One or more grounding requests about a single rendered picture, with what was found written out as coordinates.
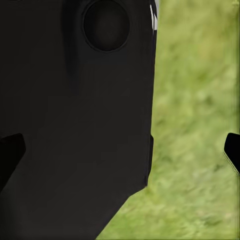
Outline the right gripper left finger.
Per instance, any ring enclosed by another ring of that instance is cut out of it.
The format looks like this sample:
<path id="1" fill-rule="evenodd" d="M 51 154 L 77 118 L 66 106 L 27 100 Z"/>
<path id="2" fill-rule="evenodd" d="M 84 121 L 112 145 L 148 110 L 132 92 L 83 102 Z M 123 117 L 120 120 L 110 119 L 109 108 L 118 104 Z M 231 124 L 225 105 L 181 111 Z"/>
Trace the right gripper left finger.
<path id="1" fill-rule="evenodd" d="M 26 152 L 21 133 L 0 138 L 0 193 Z"/>

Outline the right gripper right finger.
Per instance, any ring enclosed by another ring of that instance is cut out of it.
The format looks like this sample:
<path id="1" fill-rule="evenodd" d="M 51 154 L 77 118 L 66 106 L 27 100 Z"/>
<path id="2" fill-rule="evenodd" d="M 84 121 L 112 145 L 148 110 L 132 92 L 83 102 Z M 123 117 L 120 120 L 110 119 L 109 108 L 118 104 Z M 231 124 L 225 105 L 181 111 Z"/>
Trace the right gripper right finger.
<path id="1" fill-rule="evenodd" d="M 230 158 L 234 166 L 240 173 L 240 135 L 235 133 L 229 133 L 227 135 L 224 151 Z"/>

